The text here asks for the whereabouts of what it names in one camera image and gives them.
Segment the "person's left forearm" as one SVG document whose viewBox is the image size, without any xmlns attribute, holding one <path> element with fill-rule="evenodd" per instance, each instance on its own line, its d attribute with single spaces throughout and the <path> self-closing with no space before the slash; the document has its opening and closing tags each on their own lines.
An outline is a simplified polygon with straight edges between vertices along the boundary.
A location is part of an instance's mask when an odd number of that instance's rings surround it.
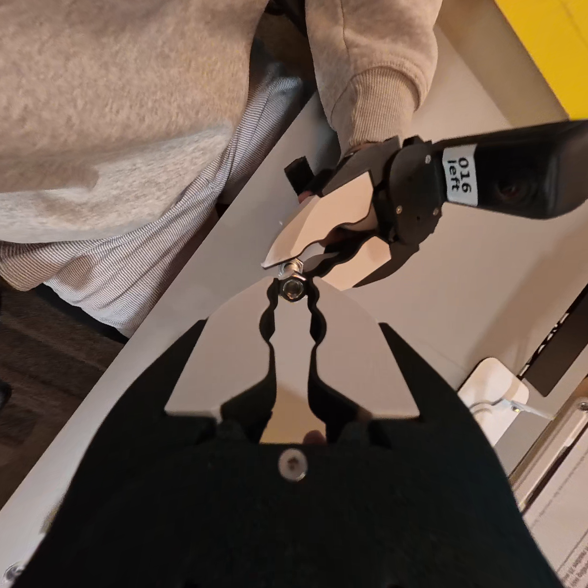
<svg viewBox="0 0 588 588">
<path fill-rule="evenodd" d="M 437 66 L 441 1 L 306 1 L 320 100 L 342 156 L 407 137 Z"/>
</svg>

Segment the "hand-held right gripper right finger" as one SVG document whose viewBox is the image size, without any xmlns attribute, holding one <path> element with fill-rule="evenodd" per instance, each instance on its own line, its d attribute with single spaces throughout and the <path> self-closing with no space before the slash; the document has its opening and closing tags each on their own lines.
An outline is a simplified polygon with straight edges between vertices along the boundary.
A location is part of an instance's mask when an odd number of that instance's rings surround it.
<svg viewBox="0 0 588 588">
<path fill-rule="evenodd" d="M 420 411 L 378 322 L 325 280 L 309 283 L 307 396 L 320 420 L 414 419 Z"/>
</svg>

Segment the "white monitor base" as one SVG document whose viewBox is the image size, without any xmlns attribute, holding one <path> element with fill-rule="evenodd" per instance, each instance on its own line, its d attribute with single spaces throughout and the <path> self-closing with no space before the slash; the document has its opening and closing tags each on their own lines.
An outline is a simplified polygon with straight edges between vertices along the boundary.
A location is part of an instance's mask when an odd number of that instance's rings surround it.
<svg viewBox="0 0 588 588">
<path fill-rule="evenodd" d="M 529 405 L 522 379 L 494 357 L 483 359 L 458 390 L 458 396 L 493 447 L 521 413 L 552 421 L 555 416 Z"/>
</svg>

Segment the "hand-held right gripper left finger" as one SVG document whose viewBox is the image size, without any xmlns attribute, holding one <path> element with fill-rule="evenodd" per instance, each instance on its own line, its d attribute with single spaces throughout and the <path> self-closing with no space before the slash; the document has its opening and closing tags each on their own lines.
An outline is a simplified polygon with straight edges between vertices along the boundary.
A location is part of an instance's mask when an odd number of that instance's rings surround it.
<svg viewBox="0 0 588 588">
<path fill-rule="evenodd" d="M 166 403 L 173 416 L 229 418 L 229 403 L 264 380 L 275 380 L 271 337 L 279 281 L 264 277 L 219 306 Z"/>
</svg>

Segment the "yellow plastic bin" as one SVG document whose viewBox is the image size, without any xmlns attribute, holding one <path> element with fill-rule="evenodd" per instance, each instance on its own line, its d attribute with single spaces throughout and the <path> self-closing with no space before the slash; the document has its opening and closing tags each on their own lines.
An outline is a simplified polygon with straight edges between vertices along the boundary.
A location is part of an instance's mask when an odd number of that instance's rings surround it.
<svg viewBox="0 0 588 588">
<path fill-rule="evenodd" d="M 587 1 L 496 1 L 562 108 L 587 118 Z"/>
</svg>

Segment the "black desktop monitor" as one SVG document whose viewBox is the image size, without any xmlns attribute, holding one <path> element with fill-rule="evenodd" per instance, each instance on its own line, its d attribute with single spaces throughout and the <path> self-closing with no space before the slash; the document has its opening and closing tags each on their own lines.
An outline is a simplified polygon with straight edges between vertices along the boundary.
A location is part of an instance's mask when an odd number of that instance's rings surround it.
<svg viewBox="0 0 588 588">
<path fill-rule="evenodd" d="M 547 397 L 587 347 L 587 286 L 543 339 L 518 373 Z"/>
</svg>

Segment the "laminated paper sheet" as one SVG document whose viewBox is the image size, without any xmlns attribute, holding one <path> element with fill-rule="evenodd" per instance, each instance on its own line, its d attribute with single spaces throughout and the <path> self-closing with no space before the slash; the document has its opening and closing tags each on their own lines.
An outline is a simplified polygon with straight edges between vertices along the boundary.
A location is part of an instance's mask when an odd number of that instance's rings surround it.
<svg viewBox="0 0 588 588">
<path fill-rule="evenodd" d="M 587 457 L 562 464 L 525 522 L 565 587 L 587 587 Z"/>
</svg>

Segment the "person's grey sweatshirt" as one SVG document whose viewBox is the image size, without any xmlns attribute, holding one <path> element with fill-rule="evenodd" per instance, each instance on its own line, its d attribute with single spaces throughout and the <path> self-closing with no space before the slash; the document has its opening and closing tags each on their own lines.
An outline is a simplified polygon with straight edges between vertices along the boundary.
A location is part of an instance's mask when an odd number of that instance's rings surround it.
<svg viewBox="0 0 588 588">
<path fill-rule="evenodd" d="M 7 287 L 159 220 L 230 143 L 264 71 L 299 77 L 256 34 L 268 3 L 1 1 Z"/>
</svg>

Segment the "person's striped shirt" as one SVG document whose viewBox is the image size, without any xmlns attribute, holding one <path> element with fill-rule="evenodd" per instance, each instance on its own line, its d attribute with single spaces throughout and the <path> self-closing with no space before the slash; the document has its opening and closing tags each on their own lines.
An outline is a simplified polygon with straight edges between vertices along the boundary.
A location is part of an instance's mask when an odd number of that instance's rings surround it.
<svg viewBox="0 0 588 588">
<path fill-rule="evenodd" d="M 64 302 L 130 336 L 301 110 L 304 84 L 275 64 L 249 92 L 227 148 L 156 222 L 96 242 L 44 283 Z"/>
</svg>

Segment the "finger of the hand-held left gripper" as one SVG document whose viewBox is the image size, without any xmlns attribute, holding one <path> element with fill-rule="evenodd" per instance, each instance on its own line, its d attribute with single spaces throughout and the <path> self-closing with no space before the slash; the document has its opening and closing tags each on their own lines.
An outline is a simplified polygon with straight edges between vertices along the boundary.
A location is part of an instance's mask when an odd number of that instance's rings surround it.
<svg viewBox="0 0 588 588">
<path fill-rule="evenodd" d="M 369 216 L 373 190 L 371 174 L 366 171 L 329 194 L 306 198 L 276 236 L 262 268 L 295 259 L 334 229 L 362 222 Z"/>
<path fill-rule="evenodd" d="M 303 262 L 302 276 L 319 277 L 341 291 L 354 288 L 392 259 L 389 244 L 374 231 L 333 230 L 319 245 L 323 252 Z"/>
</svg>

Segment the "grey desk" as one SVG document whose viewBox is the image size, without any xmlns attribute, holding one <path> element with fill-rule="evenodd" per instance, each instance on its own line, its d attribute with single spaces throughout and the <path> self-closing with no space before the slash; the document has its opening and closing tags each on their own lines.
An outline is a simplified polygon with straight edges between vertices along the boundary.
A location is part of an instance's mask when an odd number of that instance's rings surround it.
<svg viewBox="0 0 588 588">
<path fill-rule="evenodd" d="M 563 116 L 493 1 L 444 1 L 435 33 L 437 71 L 411 134 L 435 141 Z M 2 508 L 1 587 L 39 545 L 126 387 L 196 321 L 263 276 L 277 223 L 295 207 L 283 167 L 306 155 L 317 169 L 337 151 L 314 96 Z M 519 372 L 586 283 L 587 204 L 545 223 L 447 205 L 398 273 L 348 295 L 458 388 L 486 357 Z"/>
</svg>

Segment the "steel hex nut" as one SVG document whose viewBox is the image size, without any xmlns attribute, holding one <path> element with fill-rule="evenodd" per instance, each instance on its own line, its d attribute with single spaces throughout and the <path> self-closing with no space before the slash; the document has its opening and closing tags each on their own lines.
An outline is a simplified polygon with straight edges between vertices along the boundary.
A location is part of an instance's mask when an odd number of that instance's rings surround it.
<svg viewBox="0 0 588 588">
<path fill-rule="evenodd" d="M 305 279 L 297 276 L 290 276 L 280 281 L 279 294 L 281 298 L 290 303 L 296 303 L 307 295 L 307 284 Z"/>
</svg>

